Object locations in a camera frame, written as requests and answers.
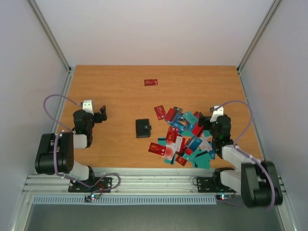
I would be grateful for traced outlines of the black leather card holder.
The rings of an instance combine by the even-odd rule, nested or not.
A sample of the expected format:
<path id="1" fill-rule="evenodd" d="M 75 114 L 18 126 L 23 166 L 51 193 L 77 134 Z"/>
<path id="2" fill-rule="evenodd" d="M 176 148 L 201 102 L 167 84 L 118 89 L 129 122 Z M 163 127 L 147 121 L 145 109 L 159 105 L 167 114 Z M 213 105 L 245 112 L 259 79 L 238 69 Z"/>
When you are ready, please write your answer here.
<path id="1" fill-rule="evenodd" d="M 149 119 L 145 118 L 136 120 L 136 138 L 150 137 L 151 129 L 152 127 Z"/>

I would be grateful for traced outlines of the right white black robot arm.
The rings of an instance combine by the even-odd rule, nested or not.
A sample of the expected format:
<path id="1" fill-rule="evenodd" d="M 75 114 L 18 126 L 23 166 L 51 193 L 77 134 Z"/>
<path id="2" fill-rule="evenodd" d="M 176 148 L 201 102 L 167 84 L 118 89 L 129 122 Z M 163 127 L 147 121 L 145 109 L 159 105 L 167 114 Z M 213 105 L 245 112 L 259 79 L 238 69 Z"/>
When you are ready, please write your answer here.
<path id="1" fill-rule="evenodd" d="M 222 191 L 230 188 L 240 193 L 246 207 L 267 207 L 283 203 L 282 190 L 275 165 L 244 152 L 231 139 L 231 118 L 216 119 L 200 115 L 198 125 L 212 135 L 214 153 L 228 161 L 233 168 L 219 168 L 213 173 L 213 187 Z"/>

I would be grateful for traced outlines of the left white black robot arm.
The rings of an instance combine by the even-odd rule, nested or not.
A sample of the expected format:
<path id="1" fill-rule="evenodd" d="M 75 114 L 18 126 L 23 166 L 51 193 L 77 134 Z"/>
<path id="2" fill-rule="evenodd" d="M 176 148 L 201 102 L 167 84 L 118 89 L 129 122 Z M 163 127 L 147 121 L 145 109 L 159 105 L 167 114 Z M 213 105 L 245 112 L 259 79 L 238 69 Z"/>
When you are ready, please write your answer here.
<path id="1" fill-rule="evenodd" d="M 73 113 L 74 127 L 71 132 L 43 134 L 40 139 L 35 170 L 38 174 L 56 175 L 77 183 L 91 192 L 97 186 L 92 167 L 82 165 L 74 159 L 75 149 L 89 148 L 93 140 L 95 124 L 107 120 L 106 106 L 93 111 L 90 102 Z"/>

